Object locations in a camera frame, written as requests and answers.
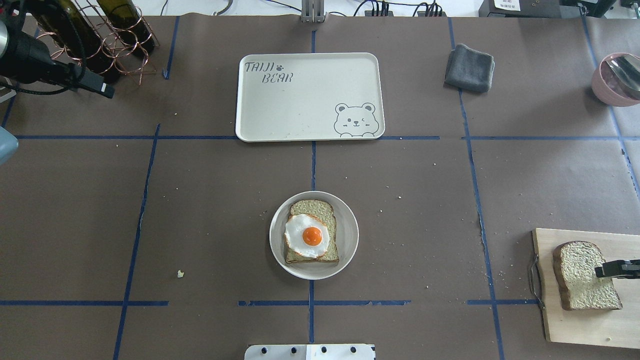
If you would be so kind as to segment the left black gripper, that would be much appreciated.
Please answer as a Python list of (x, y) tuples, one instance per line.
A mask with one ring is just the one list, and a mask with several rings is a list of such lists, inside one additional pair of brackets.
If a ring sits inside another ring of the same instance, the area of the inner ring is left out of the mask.
[(43, 82), (67, 89), (80, 89), (112, 99), (115, 89), (102, 75), (73, 63), (52, 59), (39, 39), (22, 30), (1, 31), (0, 73), (21, 84)]

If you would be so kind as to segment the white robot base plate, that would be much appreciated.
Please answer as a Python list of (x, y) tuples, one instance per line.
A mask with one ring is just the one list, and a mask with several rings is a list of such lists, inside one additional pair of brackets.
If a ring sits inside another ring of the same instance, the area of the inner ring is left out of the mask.
[(254, 344), (247, 347), (245, 360), (375, 360), (374, 344)]

